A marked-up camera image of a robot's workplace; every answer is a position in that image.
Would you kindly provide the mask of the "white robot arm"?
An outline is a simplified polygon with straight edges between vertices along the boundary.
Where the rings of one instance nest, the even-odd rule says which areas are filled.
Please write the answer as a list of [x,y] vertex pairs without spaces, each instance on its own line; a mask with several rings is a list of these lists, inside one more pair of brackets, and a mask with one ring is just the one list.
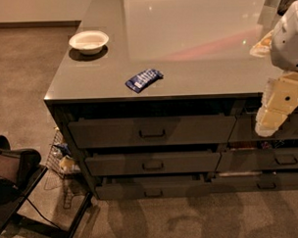
[[298,0],[250,54],[258,58],[270,55],[272,64],[283,70],[278,79],[268,80],[256,115],[257,134],[272,136],[298,107]]

